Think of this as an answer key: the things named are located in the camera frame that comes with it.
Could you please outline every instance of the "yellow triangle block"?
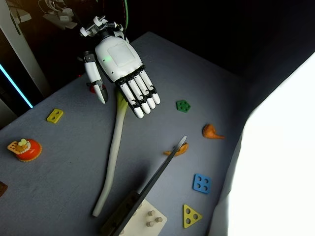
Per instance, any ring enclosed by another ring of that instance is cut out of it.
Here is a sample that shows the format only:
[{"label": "yellow triangle block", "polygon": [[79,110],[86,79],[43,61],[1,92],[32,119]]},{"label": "yellow triangle block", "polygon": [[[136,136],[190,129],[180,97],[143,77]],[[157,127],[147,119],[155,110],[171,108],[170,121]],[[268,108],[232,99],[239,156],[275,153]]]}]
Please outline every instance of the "yellow triangle block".
[{"label": "yellow triangle block", "polygon": [[190,206],[184,204],[184,228],[188,228],[192,226],[194,223],[198,222],[202,219],[202,215],[200,215],[197,211],[192,209]]}]

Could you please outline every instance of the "green cable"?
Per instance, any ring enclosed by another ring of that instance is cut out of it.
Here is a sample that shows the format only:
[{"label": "green cable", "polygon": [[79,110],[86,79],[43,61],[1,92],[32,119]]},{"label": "green cable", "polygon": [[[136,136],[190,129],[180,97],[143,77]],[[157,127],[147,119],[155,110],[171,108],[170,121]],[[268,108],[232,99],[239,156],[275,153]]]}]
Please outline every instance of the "green cable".
[{"label": "green cable", "polygon": [[125,3],[125,11],[126,11],[126,26],[125,26],[125,30],[126,30],[128,26],[128,18],[129,18],[127,0],[124,0],[124,3]]}]

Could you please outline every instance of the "robotic hand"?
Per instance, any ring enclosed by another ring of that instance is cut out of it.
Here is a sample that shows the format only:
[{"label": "robotic hand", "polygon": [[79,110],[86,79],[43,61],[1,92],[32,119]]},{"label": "robotic hand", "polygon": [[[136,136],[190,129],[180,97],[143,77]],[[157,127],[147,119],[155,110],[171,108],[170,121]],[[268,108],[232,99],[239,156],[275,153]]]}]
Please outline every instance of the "robotic hand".
[{"label": "robotic hand", "polygon": [[149,76],[145,72],[139,55],[124,36],[124,28],[113,22],[109,23],[105,16],[95,17],[88,28],[80,29],[86,36],[101,36],[101,42],[95,48],[95,54],[86,52],[84,56],[86,73],[102,103],[106,103],[108,95],[103,87],[97,65],[103,69],[107,77],[120,89],[129,106],[138,118],[160,103],[158,93]]}]

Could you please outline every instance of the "blue light strip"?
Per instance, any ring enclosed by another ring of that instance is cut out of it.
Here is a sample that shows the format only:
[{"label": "blue light strip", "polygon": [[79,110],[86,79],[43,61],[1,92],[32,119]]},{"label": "blue light strip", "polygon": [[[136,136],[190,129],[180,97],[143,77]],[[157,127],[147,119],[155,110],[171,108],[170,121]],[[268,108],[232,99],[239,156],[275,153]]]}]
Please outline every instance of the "blue light strip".
[{"label": "blue light strip", "polygon": [[20,94],[20,96],[24,99],[24,101],[30,106],[30,108],[33,108],[33,106],[31,105],[31,103],[28,101],[28,99],[24,96],[24,94],[21,92],[21,90],[19,89],[19,87],[16,86],[16,84],[14,83],[14,81],[11,79],[11,77],[9,76],[9,74],[5,71],[5,69],[2,67],[2,65],[0,64],[0,70],[3,72],[3,74],[6,76],[6,78],[10,81],[10,83],[13,85],[13,87],[17,90],[17,92]]}]

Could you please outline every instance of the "blue square block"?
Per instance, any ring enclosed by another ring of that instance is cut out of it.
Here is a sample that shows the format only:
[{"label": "blue square block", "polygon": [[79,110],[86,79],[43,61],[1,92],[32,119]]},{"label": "blue square block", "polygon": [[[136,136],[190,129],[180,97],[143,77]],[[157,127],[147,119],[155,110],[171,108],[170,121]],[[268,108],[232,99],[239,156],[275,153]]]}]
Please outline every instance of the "blue square block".
[{"label": "blue square block", "polygon": [[192,188],[196,191],[210,193],[211,179],[201,174],[195,174]]}]

